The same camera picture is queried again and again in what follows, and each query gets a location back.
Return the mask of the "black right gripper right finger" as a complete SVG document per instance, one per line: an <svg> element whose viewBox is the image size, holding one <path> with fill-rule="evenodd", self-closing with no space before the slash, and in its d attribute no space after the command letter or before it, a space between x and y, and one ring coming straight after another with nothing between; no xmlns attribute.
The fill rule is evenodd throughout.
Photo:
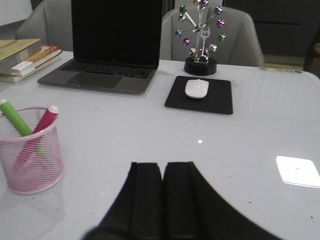
<svg viewBox="0 0 320 240"><path fill-rule="evenodd" d="M169 162L163 178L166 240L275 240L225 201L193 162Z"/></svg>

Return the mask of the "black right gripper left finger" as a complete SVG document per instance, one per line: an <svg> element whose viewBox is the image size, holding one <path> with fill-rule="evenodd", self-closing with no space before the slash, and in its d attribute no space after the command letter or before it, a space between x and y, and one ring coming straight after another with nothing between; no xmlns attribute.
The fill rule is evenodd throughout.
<svg viewBox="0 0 320 240"><path fill-rule="evenodd" d="M162 177L156 163L133 162L101 222L84 240L160 240L163 236Z"/></svg>

